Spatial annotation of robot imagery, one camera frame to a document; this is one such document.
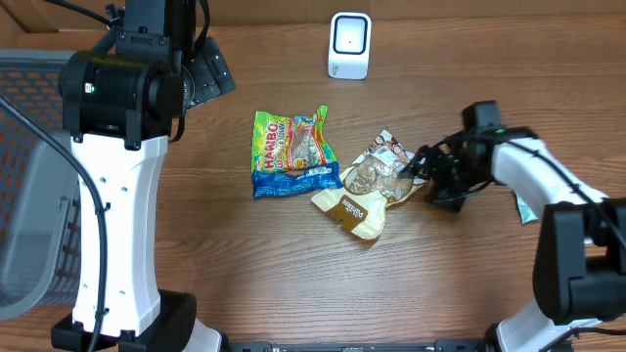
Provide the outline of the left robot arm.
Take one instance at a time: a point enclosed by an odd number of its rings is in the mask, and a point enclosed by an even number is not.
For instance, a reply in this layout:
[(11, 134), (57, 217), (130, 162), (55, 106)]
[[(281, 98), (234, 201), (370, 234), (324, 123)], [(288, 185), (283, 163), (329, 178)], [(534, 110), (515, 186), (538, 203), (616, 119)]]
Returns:
[(52, 327), (66, 351), (226, 349), (190, 293), (157, 286), (157, 188), (188, 110), (235, 83), (197, 18), (204, 1), (108, 6), (107, 34), (67, 61), (59, 79), (70, 162), (80, 182), (80, 277), (71, 313)]

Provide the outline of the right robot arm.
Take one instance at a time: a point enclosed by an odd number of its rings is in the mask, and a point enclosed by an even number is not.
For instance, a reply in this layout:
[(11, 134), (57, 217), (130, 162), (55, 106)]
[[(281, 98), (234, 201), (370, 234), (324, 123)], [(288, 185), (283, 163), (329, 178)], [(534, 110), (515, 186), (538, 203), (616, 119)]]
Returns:
[(424, 145), (400, 171), (431, 184), (429, 203), (458, 211), (491, 184), (520, 196), (541, 223), (533, 298), (492, 325), (473, 351), (570, 351), (582, 333), (625, 314), (625, 200), (610, 198), (563, 166), (528, 127), (508, 127), (494, 101), (461, 112), (463, 129)]

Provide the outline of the light blue snack packet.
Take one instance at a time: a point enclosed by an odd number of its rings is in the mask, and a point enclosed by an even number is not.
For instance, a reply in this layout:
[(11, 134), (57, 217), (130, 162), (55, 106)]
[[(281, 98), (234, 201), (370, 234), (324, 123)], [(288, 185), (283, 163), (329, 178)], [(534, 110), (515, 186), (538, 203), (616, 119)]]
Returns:
[(520, 195), (515, 195), (515, 198), (520, 222), (522, 225), (539, 220), (529, 204), (526, 203)]

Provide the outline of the dark blue snack packet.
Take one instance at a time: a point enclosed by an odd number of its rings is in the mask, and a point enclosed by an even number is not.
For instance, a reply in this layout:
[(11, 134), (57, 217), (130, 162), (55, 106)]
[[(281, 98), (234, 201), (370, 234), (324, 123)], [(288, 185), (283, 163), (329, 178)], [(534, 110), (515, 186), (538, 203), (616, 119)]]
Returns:
[(285, 198), (342, 187), (337, 162), (307, 169), (299, 175), (253, 171), (251, 181), (254, 198)]

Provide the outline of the beige mushroom snack bag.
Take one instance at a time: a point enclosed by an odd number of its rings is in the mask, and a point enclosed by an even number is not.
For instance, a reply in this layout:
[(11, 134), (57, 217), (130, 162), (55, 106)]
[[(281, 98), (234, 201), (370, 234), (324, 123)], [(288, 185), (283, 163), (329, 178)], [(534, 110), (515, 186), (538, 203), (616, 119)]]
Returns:
[(383, 130), (339, 175), (341, 187), (321, 191), (312, 202), (346, 231), (362, 240), (374, 240), (382, 233), (386, 210), (407, 200), (425, 183), (400, 174), (413, 157)]

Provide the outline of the green Haribo candy bag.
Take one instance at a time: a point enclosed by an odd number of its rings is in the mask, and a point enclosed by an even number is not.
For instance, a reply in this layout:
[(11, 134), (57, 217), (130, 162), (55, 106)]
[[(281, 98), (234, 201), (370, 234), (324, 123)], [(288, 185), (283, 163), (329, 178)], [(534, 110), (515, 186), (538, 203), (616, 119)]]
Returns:
[(336, 161), (323, 129), (328, 107), (311, 116), (293, 118), (258, 110), (251, 141), (251, 170), (283, 173), (306, 170)]

